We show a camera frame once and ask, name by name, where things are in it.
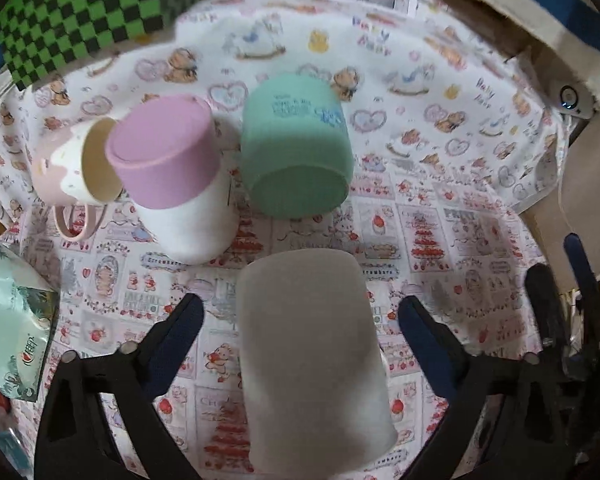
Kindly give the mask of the green checkered box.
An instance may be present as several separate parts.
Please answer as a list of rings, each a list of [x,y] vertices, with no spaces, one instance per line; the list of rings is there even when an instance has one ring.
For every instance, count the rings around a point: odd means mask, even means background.
[[[160,32],[198,0],[8,0],[0,46],[23,90],[114,44]]]

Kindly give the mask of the grey and white cup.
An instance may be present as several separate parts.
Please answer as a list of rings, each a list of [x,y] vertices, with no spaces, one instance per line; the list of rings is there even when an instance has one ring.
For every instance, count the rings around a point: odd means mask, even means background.
[[[385,367],[353,256],[314,248],[250,263],[236,315],[254,468],[326,479],[393,448]]]

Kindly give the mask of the baby bear patterned cloth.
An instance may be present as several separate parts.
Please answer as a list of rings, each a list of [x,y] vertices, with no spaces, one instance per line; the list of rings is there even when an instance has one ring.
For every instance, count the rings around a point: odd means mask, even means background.
[[[245,100],[282,73],[340,88],[354,166],[348,198],[330,214],[265,217],[239,177]],[[31,183],[38,142],[171,94],[200,96],[212,109],[239,211],[232,246],[200,266],[166,258],[126,196],[92,238],[65,242]],[[114,351],[194,292],[206,325],[158,413],[204,477],[259,479],[239,385],[237,273],[274,252],[342,249],[366,278],[398,433],[355,477],[398,478],[446,408],[400,335],[400,299],[419,296],[472,350],[509,359],[538,351],[522,283],[542,255],[520,213],[554,186],[566,149],[562,118],[518,62],[431,0],[412,20],[338,0],[198,3],[163,38],[90,56],[0,99],[3,242],[60,293],[42,381],[65,351]]]

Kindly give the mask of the pink and white cup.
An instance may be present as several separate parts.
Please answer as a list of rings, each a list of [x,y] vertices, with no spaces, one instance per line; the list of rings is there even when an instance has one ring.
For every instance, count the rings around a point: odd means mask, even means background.
[[[201,264],[230,247],[238,214],[206,101],[162,96],[137,105],[112,128],[106,156],[169,258]]]

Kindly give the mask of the teal green cup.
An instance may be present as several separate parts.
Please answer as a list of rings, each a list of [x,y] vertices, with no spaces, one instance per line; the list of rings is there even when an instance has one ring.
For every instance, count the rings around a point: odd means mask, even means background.
[[[250,202],[272,218],[327,214],[346,200],[351,141],[340,99],[326,81],[280,74],[250,93],[240,173]]]

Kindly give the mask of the pink drip-glaze mug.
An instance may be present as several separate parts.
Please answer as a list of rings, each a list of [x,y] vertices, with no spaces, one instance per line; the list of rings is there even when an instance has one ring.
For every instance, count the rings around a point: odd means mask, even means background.
[[[82,242],[97,229],[96,208],[118,198],[122,182],[106,156],[106,143],[117,121],[102,117],[53,131],[38,142],[31,178],[42,202],[52,208],[56,228],[68,242]],[[69,207],[82,206],[85,218],[77,233],[65,218]]]

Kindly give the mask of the light green tissue pack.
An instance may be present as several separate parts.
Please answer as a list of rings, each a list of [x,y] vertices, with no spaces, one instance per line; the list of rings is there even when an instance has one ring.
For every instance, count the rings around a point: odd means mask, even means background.
[[[0,243],[0,393],[38,400],[59,295],[27,261]]]

